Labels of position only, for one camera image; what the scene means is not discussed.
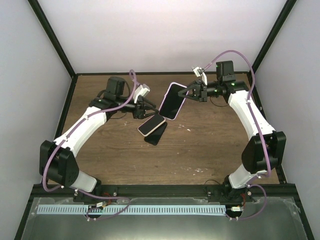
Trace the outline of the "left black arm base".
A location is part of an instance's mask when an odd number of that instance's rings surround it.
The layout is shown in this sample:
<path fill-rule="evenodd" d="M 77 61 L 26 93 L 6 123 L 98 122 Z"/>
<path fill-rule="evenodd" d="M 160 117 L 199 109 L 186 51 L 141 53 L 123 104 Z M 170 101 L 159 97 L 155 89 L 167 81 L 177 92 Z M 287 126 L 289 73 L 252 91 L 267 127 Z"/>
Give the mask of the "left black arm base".
<path fill-rule="evenodd" d="M 92 192 L 85 193 L 84 190 L 73 188 L 74 201 L 83 203 L 98 203 L 103 201 L 115 202 L 118 198 L 113 193 L 109 194 L 102 185 L 96 186 Z"/>

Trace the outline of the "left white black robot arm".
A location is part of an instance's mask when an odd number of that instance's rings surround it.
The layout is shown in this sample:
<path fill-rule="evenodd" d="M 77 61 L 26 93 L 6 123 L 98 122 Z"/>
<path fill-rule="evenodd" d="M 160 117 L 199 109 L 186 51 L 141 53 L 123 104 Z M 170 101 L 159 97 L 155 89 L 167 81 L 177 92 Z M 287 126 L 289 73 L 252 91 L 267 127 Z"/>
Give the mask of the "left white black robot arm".
<path fill-rule="evenodd" d="M 111 76 L 106 88 L 101 90 L 89 103 L 84 114 L 64 134 L 53 141 L 44 141 L 40 146 L 39 172 L 42 175 L 42 187 L 46 192 L 59 188 L 72 188 L 83 191 L 89 201 L 97 202 L 102 196 L 100 181 L 81 171 L 76 157 L 93 133 L 106 124 L 117 112 L 131 113 L 135 119 L 152 117 L 157 106 L 147 100 L 150 88 L 137 82 L 131 74 L 133 88 L 124 96 L 128 82 L 117 76 Z"/>

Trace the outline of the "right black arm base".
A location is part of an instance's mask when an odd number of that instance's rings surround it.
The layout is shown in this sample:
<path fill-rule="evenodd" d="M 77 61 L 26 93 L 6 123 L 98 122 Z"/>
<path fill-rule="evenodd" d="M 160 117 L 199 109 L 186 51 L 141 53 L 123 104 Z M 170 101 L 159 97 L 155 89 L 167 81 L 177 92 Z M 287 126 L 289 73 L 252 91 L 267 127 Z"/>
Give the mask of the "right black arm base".
<path fill-rule="evenodd" d="M 214 179 L 208 179 L 204 184 L 208 185 L 205 187 L 206 195 L 218 202 L 239 202 L 244 201 L 247 198 L 246 195 L 248 190 L 246 188 L 232 188 L 229 175 L 224 178 L 222 183 Z"/>

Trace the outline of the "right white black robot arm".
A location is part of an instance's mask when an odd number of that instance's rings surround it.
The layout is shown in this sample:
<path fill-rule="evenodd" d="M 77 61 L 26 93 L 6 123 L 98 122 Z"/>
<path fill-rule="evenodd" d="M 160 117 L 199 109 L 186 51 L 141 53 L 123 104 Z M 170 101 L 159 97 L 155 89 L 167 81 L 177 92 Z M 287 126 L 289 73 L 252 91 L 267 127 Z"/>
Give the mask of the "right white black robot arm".
<path fill-rule="evenodd" d="M 213 82 L 208 82 L 203 68 L 194 67 L 192 71 L 198 79 L 185 90 L 180 90 L 178 96 L 198 102 L 222 96 L 237 114 L 248 136 L 248 143 L 241 154 L 241 165 L 226 176 L 222 184 L 223 198 L 232 202 L 254 180 L 269 177 L 271 171 L 281 165 L 286 135 L 276 131 L 263 117 L 247 84 L 236 79 L 231 60 L 216 63 L 216 81 Z"/>

